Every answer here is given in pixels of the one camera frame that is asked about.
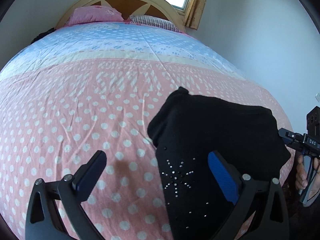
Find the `person's right hand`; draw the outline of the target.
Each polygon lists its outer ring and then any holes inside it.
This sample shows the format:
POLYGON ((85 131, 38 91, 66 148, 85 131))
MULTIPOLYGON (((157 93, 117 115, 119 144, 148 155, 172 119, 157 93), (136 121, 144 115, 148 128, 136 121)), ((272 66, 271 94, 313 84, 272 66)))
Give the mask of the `person's right hand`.
MULTIPOLYGON (((319 195, 319 159, 314 159, 313 167, 316 171, 315 178, 312 187, 309 188, 310 192, 306 203, 303 204, 304 207, 310 207, 319 195)), ((297 158, 296 188, 298 190, 304 190, 307 186, 307 173, 304 169, 303 155, 300 154, 297 158)))

